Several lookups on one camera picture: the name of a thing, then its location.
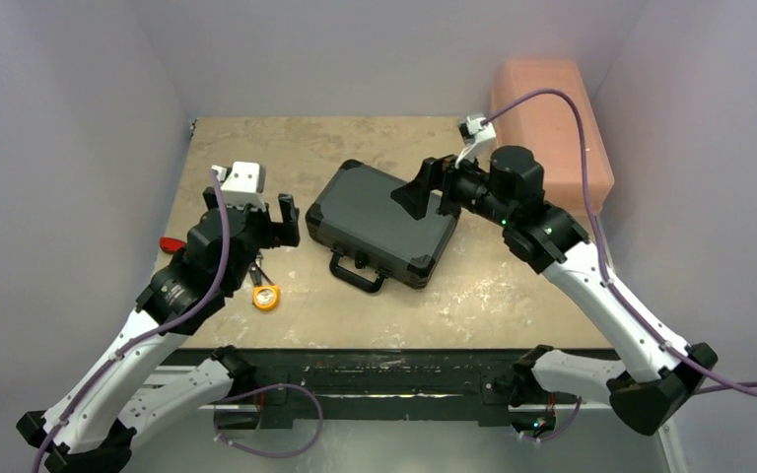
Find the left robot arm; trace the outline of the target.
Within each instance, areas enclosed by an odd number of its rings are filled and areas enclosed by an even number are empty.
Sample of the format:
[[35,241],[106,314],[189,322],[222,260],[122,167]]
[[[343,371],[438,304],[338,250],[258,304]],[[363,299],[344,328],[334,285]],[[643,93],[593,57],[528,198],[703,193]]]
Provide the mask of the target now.
[[34,448],[33,471],[118,472],[157,430],[202,405],[241,403],[256,388],[255,367],[233,346],[151,395],[154,370],[241,288],[259,253],[300,242],[299,209],[280,194],[269,206],[219,186],[204,192],[206,212],[170,262],[138,296],[112,343],[57,403],[25,413],[17,428]]

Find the black poker set case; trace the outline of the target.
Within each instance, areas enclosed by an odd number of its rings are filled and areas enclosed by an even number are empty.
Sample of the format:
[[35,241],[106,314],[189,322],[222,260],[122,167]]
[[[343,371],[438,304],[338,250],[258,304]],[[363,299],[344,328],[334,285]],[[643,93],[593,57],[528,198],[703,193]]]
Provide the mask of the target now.
[[459,215],[439,213],[429,197],[426,216],[415,220],[391,198],[404,181],[357,160],[345,161],[306,212],[310,237],[331,250],[330,273],[368,294],[387,279],[425,288]]

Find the orange tape measure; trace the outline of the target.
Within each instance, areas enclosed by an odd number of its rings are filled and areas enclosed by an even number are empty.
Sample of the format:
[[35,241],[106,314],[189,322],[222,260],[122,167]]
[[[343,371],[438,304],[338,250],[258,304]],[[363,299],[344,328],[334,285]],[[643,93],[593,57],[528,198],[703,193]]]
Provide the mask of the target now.
[[276,285],[255,286],[252,291],[252,304],[261,311],[276,309],[280,298],[280,289]]

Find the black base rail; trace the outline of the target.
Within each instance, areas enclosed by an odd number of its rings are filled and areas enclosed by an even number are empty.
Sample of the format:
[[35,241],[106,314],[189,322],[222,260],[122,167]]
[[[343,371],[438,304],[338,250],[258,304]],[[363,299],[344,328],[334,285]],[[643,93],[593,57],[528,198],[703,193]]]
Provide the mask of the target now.
[[521,393],[514,365],[524,349],[242,349],[256,367],[255,400],[213,406],[225,431],[290,429],[297,421],[455,421],[480,427],[531,424],[534,412],[561,412],[573,394]]

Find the pink plastic storage box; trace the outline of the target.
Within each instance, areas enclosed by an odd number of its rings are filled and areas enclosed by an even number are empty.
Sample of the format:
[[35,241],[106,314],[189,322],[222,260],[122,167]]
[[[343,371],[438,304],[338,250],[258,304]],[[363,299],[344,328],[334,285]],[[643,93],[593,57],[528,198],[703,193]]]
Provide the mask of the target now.
[[[595,120],[578,64],[566,59],[512,59],[497,75],[490,92],[497,112],[519,97],[539,89],[556,89],[576,104],[583,121],[588,189],[598,214],[614,183],[614,175]],[[516,106],[494,121],[497,144],[529,149],[545,171],[546,199],[577,217],[584,217],[580,141],[570,107],[544,94]]]

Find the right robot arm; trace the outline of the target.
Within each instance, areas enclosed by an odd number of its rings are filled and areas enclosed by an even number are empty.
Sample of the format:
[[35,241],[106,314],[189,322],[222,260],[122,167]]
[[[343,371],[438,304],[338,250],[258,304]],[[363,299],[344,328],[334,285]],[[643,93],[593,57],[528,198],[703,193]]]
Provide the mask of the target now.
[[599,260],[597,245],[567,211],[544,197],[544,169],[521,146],[504,146],[487,170],[456,156],[428,158],[417,175],[391,191],[393,201],[421,220],[461,209],[502,229],[511,254],[543,276],[583,312],[609,341],[617,360],[576,356],[539,345],[514,365],[510,403],[567,393],[609,406],[634,432],[655,434],[703,383],[692,367],[715,366],[706,343],[674,334]]

